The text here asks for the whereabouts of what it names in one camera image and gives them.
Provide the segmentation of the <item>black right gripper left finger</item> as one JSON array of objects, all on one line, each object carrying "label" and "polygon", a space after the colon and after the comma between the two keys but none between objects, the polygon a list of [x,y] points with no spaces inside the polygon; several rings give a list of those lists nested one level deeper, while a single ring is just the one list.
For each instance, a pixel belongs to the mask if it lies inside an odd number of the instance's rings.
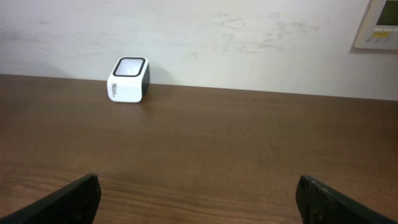
[{"label": "black right gripper left finger", "polygon": [[44,198],[1,218],[8,223],[92,223],[101,200],[96,174],[87,174]]}]

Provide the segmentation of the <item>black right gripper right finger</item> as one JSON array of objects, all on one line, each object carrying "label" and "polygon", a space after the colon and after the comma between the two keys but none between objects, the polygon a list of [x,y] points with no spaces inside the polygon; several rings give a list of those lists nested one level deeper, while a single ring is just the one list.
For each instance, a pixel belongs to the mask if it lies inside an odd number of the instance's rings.
[{"label": "black right gripper right finger", "polygon": [[397,224],[309,175],[300,177],[295,198],[306,224]]}]

